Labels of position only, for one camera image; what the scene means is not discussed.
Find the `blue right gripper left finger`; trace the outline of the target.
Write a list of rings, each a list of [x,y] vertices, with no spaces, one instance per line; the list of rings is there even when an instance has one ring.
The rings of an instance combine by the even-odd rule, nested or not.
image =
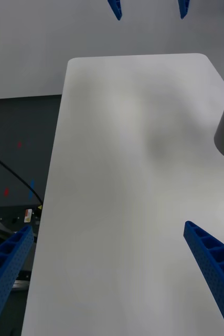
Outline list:
[[[0,314],[34,243],[31,226],[25,226],[0,245]]]

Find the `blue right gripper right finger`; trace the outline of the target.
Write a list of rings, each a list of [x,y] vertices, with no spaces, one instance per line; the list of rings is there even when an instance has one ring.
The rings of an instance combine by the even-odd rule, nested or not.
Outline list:
[[[224,319],[224,244],[191,221],[185,223],[184,239]]]

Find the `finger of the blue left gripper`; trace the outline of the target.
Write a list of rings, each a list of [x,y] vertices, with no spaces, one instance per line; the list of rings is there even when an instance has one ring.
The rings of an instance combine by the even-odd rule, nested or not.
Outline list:
[[[180,18],[184,19],[188,13],[190,0],[178,0]]]
[[[122,18],[122,7],[121,7],[121,1],[120,0],[108,0],[108,3],[117,18],[117,20],[121,20]]]

